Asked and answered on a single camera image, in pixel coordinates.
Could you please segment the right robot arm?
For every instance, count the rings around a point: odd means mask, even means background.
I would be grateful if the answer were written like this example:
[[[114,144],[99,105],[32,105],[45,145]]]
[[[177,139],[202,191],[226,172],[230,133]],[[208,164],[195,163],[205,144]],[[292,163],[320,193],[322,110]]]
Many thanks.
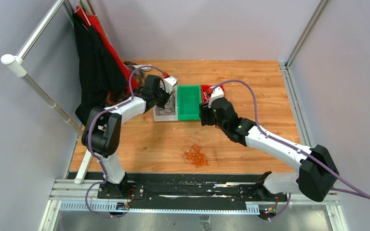
[[[277,136],[255,121],[239,117],[224,97],[201,103],[199,117],[203,126],[215,126],[232,142],[264,151],[295,170],[263,174],[262,184],[256,187],[261,200],[267,201],[276,193],[301,192],[315,202],[322,202],[337,181],[339,172],[326,147],[318,144],[312,148]]]

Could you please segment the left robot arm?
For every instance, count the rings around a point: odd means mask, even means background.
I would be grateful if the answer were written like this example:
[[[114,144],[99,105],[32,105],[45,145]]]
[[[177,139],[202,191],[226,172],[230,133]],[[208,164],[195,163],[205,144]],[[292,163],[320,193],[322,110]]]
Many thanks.
[[[148,75],[133,97],[114,107],[91,110],[81,141],[101,166],[104,181],[100,187],[115,198],[122,199],[128,194],[128,178],[117,154],[122,125],[154,106],[163,108],[177,84],[174,76]]]

